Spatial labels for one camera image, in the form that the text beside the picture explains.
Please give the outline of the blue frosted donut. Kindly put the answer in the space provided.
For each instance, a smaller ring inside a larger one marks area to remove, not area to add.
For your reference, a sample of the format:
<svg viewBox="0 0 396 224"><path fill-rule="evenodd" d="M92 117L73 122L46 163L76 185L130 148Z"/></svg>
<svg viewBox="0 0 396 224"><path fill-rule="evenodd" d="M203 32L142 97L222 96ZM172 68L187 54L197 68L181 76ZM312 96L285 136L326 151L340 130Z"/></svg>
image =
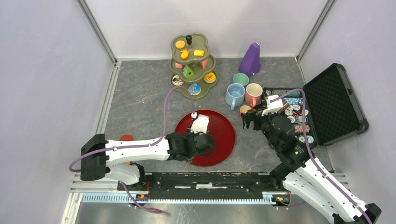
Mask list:
<svg viewBox="0 0 396 224"><path fill-rule="evenodd" d="M201 93L201 87L199 84L193 83L189 86L188 91L192 96L197 96Z"/></svg>

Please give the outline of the pink strawberry cake slice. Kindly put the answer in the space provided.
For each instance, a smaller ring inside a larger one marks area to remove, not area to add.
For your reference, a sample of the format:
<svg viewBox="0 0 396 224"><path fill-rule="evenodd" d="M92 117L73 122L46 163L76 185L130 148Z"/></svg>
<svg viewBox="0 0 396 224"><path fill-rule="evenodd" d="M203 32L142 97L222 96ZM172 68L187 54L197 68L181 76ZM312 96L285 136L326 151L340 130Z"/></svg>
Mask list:
<svg viewBox="0 0 396 224"><path fill-rule="evenodd" d="M200 62L200 65L201 65L202 69L205 69L205 68L206 68L207 62L208 62L207 59Z"/></svg>

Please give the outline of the chocolate white tart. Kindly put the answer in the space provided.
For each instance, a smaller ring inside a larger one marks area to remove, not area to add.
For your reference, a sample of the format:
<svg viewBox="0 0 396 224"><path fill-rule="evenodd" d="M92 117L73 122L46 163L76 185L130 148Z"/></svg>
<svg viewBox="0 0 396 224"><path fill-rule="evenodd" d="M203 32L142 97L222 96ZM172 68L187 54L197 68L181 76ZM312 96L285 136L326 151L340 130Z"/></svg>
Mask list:
<svg viewBox="0 0 396 224"><path fill-rule="evenodd" d="M184 84L184 81L180 79L179 75L174 75L174 76L171 78L171 83L172 83L174 86L182 86L182 85Z"/></svg>

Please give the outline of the green cake slice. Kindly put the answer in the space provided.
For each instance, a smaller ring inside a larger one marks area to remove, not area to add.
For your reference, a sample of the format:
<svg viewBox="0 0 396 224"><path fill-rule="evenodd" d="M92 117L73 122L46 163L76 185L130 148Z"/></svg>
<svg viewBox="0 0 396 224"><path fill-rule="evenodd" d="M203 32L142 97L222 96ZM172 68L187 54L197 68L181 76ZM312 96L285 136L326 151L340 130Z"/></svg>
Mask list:
<svg viewBox="0 0 396 224"><path fill-rule="evenodd" d="M183 67L183 76L185 78L190 78L190 77L194 76L194 74L195 74L194 71L192 70L192 68L189 65L185 65Z"/></svg>

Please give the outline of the square orange cracker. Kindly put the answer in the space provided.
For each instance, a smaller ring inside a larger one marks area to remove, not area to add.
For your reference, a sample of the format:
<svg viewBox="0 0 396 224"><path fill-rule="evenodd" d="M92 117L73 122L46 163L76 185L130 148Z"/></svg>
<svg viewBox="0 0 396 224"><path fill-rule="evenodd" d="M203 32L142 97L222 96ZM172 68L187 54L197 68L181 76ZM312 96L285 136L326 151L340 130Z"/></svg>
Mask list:
<svg viewBox="0 0 396 224"><path fill-rule="evenodd" d="M205 55L204 50L194 50L193 55L196 57L203 57Z"/></svg>

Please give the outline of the orange fish-shaped cookie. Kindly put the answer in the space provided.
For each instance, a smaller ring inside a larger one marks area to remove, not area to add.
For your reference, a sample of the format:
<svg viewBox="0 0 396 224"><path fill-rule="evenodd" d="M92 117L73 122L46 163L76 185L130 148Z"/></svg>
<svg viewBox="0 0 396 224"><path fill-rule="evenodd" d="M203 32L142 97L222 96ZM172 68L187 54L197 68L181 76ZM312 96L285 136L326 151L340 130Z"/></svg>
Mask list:
<svg viewBox="0 0 396 224"><path fill-rule="evenodd" d="M185 59L187 59L187 58L189 57L189 54L190 54L189 50L183 49L183 50L181 51L180 57L181 57L183 60L185 60Z"/></svg>

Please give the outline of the round orange cookie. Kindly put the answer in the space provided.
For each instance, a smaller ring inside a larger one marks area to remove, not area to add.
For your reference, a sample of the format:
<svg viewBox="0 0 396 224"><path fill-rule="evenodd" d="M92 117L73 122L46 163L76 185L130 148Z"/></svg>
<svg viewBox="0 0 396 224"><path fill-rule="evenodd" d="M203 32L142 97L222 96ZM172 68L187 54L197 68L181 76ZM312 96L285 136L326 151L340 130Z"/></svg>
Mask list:
<svg viewBox="0 0 396 224"><path fill-rule="evenodd" d="M183 49L183 48L185 48L185 46L186 46L186 42L183 40L178 40L175 42L175 47L177 49Z"/></svg>

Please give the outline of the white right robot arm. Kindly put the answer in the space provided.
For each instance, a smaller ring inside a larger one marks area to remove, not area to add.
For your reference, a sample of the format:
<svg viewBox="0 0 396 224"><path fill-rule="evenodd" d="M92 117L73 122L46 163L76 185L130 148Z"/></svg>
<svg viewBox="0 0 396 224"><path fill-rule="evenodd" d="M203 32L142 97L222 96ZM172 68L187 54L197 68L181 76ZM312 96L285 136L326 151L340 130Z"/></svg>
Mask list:
<svg viewBox="0 0 396 224"><path fill-rule="evenodd" d="M262 131L281 164L270 172L270 185L302 198L331 224L374 224L381 209L365 203L344 187L320 162L318 157L295 137L291 120L277 113L262 116L254 109L240 114L244 128L254 122Z"/></svg>

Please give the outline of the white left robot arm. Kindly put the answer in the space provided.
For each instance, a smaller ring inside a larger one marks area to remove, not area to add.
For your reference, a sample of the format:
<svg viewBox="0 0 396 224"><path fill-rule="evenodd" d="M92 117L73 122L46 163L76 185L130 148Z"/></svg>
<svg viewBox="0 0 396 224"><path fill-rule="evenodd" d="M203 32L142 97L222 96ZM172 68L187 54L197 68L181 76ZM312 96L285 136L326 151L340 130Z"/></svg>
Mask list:
<svg viewBox="0 0 396 224"><path fill-rule="evenodd" d="M139 164L127 165L128 161L186 161L197 155L209 156L214 149L213 137L203 132L171 133L133 142L106 140L104 134L96 134L81 148L80 179L109 178L141 190L147 184L144 169Z"/></svg>

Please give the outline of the small orange cup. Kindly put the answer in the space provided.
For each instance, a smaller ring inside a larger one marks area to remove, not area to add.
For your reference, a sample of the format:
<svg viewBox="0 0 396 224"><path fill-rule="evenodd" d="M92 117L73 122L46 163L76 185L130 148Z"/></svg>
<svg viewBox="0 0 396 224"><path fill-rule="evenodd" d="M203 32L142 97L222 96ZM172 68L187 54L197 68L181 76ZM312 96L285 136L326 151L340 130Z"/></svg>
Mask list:
<svg viewBox="0 0 396 224"><path fill-rule="evenodd" d="M251 109L252 109L252 107L250 107L249 105L242 105L242 106L240 107L240 109L239 109L240 115L246 115L247 112L248 112L249 110L251 110Z"/></svg>

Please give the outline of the light blue mug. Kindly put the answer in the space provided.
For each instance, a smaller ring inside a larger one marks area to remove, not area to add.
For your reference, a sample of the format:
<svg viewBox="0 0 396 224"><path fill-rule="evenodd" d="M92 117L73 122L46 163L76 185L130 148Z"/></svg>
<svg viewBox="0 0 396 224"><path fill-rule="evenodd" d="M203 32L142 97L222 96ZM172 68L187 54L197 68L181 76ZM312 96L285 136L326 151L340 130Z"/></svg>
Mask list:
<svg viewBox="0 0 396 224"><path fill-rule="evenodd" d="M243 104L245 98L245 87L239 83L230 84L226 90L225 102L231 110Z"/></svg>

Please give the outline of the pink mug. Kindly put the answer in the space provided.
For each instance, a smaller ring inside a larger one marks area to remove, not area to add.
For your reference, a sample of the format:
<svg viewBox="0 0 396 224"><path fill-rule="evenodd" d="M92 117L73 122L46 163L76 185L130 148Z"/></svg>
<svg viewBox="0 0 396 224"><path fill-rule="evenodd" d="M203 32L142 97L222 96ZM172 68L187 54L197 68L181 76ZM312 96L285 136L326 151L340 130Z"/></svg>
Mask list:
<svg viewBox="0 0 396 224"><path fill-rule="evenodd" d="M262 94L263 88L259 84L250 83L246 86L245 102L251 107L255 107L261 103Z"/></svg>

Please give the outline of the purple cone-shaped container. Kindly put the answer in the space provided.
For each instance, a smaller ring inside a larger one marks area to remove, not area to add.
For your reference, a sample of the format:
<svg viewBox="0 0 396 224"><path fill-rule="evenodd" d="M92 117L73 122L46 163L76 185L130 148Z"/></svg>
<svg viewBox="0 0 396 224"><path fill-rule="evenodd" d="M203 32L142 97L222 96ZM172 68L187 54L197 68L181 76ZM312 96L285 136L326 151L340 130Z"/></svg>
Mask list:
<svg viewBox="0 0 396 224"><path fill-rule="evenodd" d="M261 70L261 59L260 59L260 44L257 42L252 43L246 51L238 71L252 77L259 73Z"/></svg>

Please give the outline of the black poker chip case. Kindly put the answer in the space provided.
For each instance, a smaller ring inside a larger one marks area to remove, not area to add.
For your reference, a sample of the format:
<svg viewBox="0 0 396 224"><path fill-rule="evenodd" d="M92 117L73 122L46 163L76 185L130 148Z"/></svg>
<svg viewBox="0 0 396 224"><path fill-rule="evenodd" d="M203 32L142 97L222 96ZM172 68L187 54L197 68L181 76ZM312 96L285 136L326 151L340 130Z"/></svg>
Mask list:
<svg viewBox="0 0 396 224"><path fill-rule="evenodd" d="M369 123L343 65L333 63L302 87L310 149L363 134Z"/></svg>

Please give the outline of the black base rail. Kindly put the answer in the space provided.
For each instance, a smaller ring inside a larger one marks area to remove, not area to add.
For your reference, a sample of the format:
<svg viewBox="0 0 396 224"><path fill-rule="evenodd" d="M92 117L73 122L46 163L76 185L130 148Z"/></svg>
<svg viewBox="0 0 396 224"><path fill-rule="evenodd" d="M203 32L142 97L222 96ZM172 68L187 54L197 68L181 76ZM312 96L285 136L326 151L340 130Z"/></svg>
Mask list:
<svg viewBox="0 0 396 224"><path fill-rule="evenodd" d="M286 192L261 172L153 172L127 189L147 191L149 199L174 200L261 199L263 192Z"/></svg>

